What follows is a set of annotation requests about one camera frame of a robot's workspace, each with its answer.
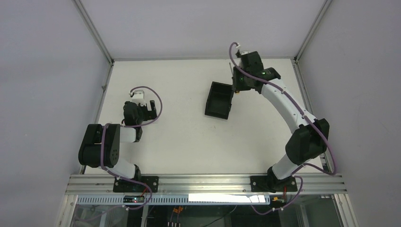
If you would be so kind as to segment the black plastic bin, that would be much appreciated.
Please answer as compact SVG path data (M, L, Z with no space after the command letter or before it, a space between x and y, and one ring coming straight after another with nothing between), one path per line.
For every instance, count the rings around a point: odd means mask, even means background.
M234 96L232 85L213 81L205 106L205 115L227 120Z

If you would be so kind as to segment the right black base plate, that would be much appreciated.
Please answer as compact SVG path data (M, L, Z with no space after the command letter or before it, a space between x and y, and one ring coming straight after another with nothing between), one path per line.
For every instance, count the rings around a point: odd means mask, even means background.
M287 177L277 180L272 176L253 175L250 176L250 186L252 192L296 192L298 190L294 177Z

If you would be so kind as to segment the small green circuit board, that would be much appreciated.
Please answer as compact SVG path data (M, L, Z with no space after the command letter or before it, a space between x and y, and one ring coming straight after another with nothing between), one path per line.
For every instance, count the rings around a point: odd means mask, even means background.
M145 197L144 196L124 196L123 203L144 203Z

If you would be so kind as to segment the aluminium frame rail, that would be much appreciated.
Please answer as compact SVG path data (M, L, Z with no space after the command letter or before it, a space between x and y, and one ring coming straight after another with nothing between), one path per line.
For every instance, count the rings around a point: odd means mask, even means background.
M190 193L226 193L256 194L250 186L250 176L263 174L194 174L194 175L157 175L159 177L158 192L154 195L186 195ZM296 179L301 193L313 194L346 194L347 189L341 175L329 176L321 173L300 173L301 180ZM132 194L113 192L115 178L106 174L71 175L67 184L66 195L109 195Z

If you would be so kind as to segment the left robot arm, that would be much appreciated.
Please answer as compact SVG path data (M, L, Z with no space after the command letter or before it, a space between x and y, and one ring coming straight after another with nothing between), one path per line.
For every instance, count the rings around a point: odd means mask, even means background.
M89 124L82 140L78 161L81 165L110 171L118 178L141 181L140 168L120 158L122 143L139 142L142 124L157 118L155 101L148 104L126 101L123 106L122 124Z

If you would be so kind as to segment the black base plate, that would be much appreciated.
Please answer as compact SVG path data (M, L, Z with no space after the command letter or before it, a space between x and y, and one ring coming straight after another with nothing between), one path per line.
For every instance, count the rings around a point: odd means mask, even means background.
M149 176L142 176L141 177L141 182L143 184L146 184L149 186L149 188L152 190L152 192L158 192L158 185L159 185L159 177L155 175L149 175ZM123 192L123 193L139 193L143 192L145 189L147 189L146 186L138 184L138 183L132 183L123 179L117 180L115 178L114 185L113 185L113 192Z
M294 177L287 177L277 180L272 176L253 175L250 176L250 186L252 192L296 192L298 190Z

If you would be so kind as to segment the black yellow screwdriver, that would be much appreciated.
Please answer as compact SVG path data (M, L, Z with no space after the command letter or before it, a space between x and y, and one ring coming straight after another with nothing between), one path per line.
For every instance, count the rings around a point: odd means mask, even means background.
M235 67L230 65L230 69L231 69L231 74L232 74L232 89L234 91L234 93L238 94L241 90L240 90L240 85L241 85L241 72Z

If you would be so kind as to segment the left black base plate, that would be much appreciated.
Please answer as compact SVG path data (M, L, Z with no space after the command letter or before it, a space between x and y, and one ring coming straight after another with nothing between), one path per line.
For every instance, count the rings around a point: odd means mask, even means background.
M149 176L142 176L141 177L141 182L143 184L146 184L149 186L149 188L152 190L152 192L158 192L158 185L159 185L159 177L155 175L149 175ZM113 185L113 192L123 192L123 193L139 193L143 192L145 189L147 189L146 186L138 184L138 183L132 183L123 179L117 180L115 178L114 185Z

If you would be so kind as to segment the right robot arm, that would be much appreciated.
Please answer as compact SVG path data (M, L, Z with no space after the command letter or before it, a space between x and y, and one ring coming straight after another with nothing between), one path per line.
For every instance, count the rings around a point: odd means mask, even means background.
M258 52L237 51L235 55L240 61L233 67L233 90L257 91L276 108L291 132L285 155L268 169L266 179L260 184L261 190L276 192L294 182L292 174L299 167L326 151L330 126L293 98L280 74L263 66Z

